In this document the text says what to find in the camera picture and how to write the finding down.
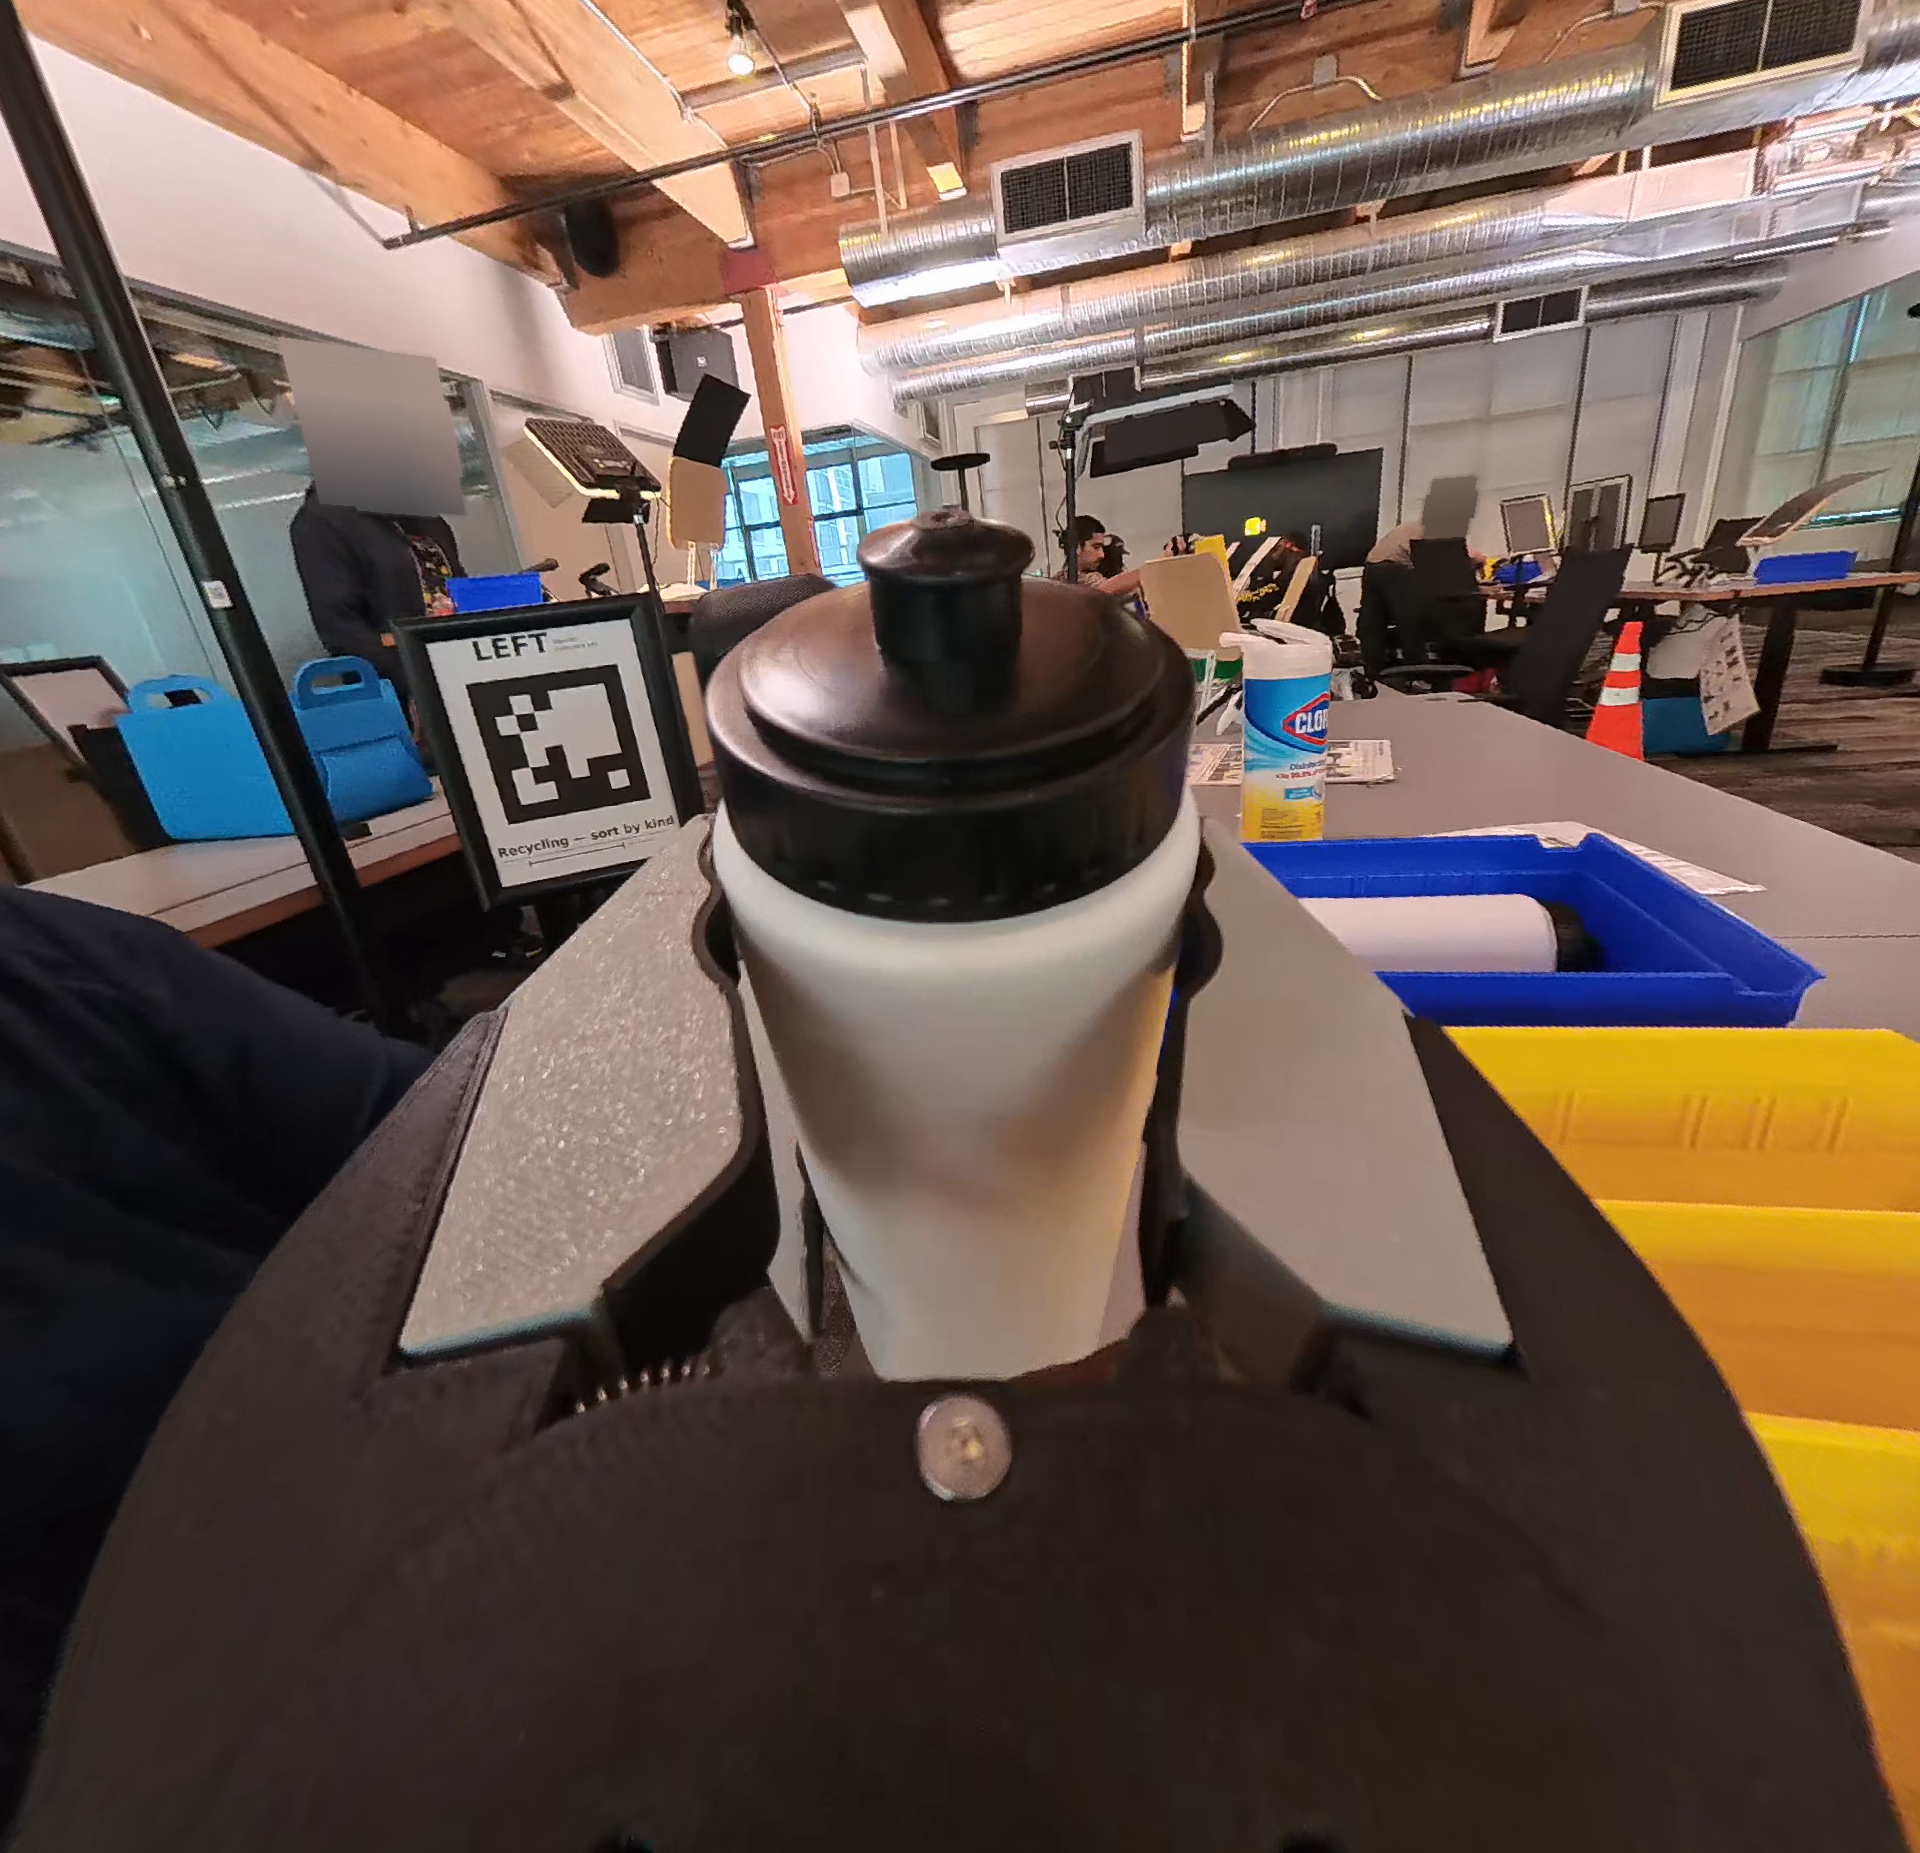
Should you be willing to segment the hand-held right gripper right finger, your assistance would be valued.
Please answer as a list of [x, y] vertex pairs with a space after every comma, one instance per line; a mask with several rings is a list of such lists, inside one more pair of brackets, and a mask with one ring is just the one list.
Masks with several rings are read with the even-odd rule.
[[1300, 1387], [1349, 1338], [1514, 1344], [1412, 1018], [1231, 832], [1205, 832], [1143, 1143], [1143, 1294]]

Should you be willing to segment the white bottle with black cap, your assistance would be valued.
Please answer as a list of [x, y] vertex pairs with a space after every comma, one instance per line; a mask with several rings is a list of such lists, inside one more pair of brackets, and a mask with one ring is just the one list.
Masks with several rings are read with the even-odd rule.
[[1186, 654], [939, 511], [705, 690], [711, 861], [890, 1383], [1101, 1344], [1202, 827]]
[[1300, 905], [1383, 976], [1549, 976], [1604, 964], [1572, 906], [1528, 894], [1323, 896]]

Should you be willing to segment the yellow plastic bin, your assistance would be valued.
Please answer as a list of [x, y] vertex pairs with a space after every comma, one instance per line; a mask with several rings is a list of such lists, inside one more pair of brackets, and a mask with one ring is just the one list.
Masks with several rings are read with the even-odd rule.
[[1919, 1044], [1894, 1031], [1450, 1034], [1595, 1201], [1919, 1208]]
[[1752, 1413], [1836, 1613], [1906, 1845], [1919, 1848], [1919, 1435]]
[[1919, 1429], [1919, 1214], [1601, 1205], [1750, 1413]]

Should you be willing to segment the blue plastic bin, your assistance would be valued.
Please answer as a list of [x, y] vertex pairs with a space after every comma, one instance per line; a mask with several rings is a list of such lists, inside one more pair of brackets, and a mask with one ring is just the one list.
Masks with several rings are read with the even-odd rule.
[[1249, 843], [1290, 894], [1528, 894], [1572, 906], [1596, 972], [1379, 974], [1418, 1018], [1450, 1027], [1787, 1027], [1821, 972], [1711, 898], [1593, 836], [1368, 836]]

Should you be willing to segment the person's left forearm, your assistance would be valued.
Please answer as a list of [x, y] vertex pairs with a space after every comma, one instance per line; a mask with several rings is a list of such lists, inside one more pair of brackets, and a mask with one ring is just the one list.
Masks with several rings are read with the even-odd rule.
[[162, 922], [5, 887], [5, 1828], [162, 1414], [429, 1066]]

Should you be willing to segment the black framed marker sign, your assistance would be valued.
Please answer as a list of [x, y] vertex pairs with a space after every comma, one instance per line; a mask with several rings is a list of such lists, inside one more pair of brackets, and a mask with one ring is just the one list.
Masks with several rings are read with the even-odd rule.
[[485, 909], [625, 881], [705, 813], [656, 592], [404, 620], [397, 654]]

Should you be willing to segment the disinfecting wipes canister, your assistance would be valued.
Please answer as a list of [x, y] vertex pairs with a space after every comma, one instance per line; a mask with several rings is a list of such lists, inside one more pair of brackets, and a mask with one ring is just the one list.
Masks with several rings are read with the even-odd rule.
[[1253, 633], [1222, 634], [1219, 648], [1241, 660], [1241, 839], [1323, 839], [1332, 640], [1292, 623], [1261, 620]]

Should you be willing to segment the wood top side desk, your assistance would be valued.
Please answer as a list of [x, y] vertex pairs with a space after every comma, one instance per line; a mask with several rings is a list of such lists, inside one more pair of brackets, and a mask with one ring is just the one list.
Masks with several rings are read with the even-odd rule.
[[[362, 889], [463, 861], [461, 834], [442, 796], [376, 819], [347, 847]], [[209, 949], [324, 906], [293, 836], [168, 844], [37, 881], [29, 890], [156, 920]]]

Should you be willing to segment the beige chair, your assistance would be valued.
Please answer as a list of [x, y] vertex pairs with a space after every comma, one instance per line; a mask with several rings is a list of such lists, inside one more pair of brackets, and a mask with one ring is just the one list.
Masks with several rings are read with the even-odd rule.
[[1191, 659], [1222, 652], [1224, 636], [1241, 629], [1234, 581], [1212, 551], [1143, 562], [1139, 592], [1148, 620]]

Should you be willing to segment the black studio light panel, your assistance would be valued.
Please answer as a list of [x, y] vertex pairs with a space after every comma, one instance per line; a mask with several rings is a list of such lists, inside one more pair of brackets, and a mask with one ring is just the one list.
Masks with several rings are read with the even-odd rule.
[[634, 451], [588, 421], [530, 415], [510, 452], [549, 504], [580, 503], [587, 525], [641, 525], [664, 496], [661, 479]]

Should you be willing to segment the black and white reflector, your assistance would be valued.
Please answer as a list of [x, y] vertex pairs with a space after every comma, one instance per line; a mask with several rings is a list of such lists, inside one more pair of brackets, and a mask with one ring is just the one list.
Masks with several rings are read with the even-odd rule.
[[722, 377], [696, 383], [668, 460], [664, 517], [670, 545], [725, 545], [726, 456], [748, 404], [751, 396]]

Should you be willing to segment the wooden support column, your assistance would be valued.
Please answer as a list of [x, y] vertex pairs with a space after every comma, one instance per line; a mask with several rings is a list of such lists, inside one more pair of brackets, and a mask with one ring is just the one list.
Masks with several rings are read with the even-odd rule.
[[738, 307], [754, 398], [777, 490], [780, 539], [792, 574], [821, 574], [822, 562], [809, 499], [804, 426], [799, 419], [778, 285], [760, 248], [726, 248], [721, 263], [726, 297]]

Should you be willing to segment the black softbox light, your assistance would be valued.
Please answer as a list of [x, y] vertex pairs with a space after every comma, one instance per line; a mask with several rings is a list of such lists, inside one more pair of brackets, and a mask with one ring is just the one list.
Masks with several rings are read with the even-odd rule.
[[1200, 451], [1256, 433], [1255, 413], [1232, 392], [1118, 408], [1091, 426], [1080, 471], [1092, 479], [1180, 465]]

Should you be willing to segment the black stand pole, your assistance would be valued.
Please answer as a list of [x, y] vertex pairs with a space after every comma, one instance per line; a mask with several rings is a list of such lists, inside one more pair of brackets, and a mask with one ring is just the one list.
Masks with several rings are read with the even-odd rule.
[[359, 870], [26, 30], [17, 3], [3, 0], [7, 130], [93, 329], [97, 353], [149, 466], [300, 853], [334, 920], [356, 995], [372, 1024], [399, 1032], [410, 1016], [397, 1003], [376, 953]]

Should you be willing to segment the black floor lamp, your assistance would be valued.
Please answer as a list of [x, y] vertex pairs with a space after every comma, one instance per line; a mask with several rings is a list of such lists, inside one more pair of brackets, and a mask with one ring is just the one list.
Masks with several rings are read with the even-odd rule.
[[1888, 285], [1863, 305], [1843, 394], [1843, 425], [1882, 466], [1885, 486], [1868, 499], [1892, 513], [1885, 571], [1917, 571], [1919, 511], [1919, 277]]

